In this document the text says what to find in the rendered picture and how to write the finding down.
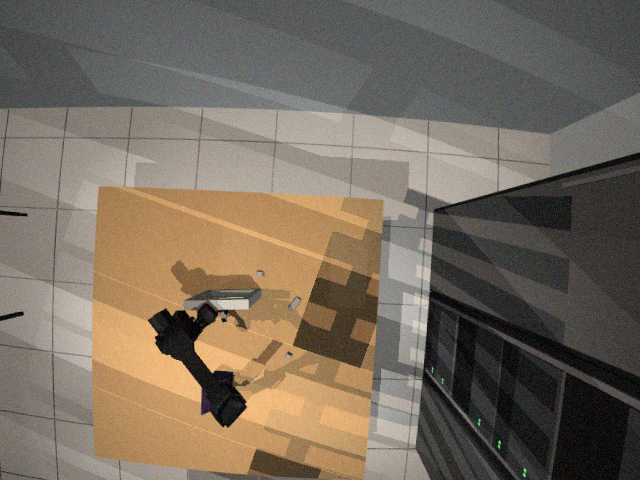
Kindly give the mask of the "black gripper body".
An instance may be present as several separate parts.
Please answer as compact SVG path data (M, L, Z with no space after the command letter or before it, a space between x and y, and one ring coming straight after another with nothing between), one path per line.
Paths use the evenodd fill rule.
M203 304L197 312L197 319L194 321L190 321L188 324L183 324L188 331L193 335L191 339L193 341L196 340L204 330L202 329L201 323L211 324L218 316L218 312L213 309L213 307L209 303ZM201 320L200 320L201 318ZM200 320L200 321L199 321ZM198 321L198 322L197 322Z

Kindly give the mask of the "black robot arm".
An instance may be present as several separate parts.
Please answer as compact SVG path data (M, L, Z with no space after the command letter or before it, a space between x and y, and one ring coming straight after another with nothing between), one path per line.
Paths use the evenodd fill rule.
M191 333L183 324L195 318L186 311L176 310L173 316L165 308L154 314L148 322L156 333L155 344L162 354L181 361L202 387L210 401L210 410L216 421L227 428L247 409L246 401L235 387L219 383L215 375L195 352Z

